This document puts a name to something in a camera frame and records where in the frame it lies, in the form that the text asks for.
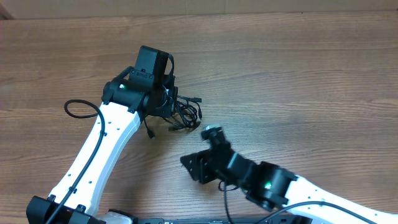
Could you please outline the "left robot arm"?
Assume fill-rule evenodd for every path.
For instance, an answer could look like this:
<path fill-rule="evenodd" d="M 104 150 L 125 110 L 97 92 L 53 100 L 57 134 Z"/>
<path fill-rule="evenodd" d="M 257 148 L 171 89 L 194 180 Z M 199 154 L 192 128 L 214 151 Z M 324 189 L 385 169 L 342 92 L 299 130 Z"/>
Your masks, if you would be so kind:
<path fill-rule="evenodd" d="M 141 46 L 136 64 L 104 86 L 102 103 L 92 105 L 93 129 L 62 180 L 47 198 L 32 197 L 29 223 L 134 223 L 134 217 L 110 210 L 98 214 L 100 200 L 128 140 L 147 116 L 175 112 L 174 73 L 165 73 L 171 54 Z"/>

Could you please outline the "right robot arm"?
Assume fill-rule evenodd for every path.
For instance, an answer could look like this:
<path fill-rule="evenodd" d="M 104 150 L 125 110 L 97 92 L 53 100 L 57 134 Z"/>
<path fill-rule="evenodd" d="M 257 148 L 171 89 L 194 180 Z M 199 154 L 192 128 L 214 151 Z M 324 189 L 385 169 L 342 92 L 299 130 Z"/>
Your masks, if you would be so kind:
<path fill-rule="evenodd" d="M 271 211 L 279 208 L 320 223 L 397 223 L 397 215 L 364 207 L 321 189 L 306 178 L 275 164 L 256 164 L 231 149 L 207 149 L 182 156 L 192 179 L 215 179 L 243 189 L 246 198 Z"/>

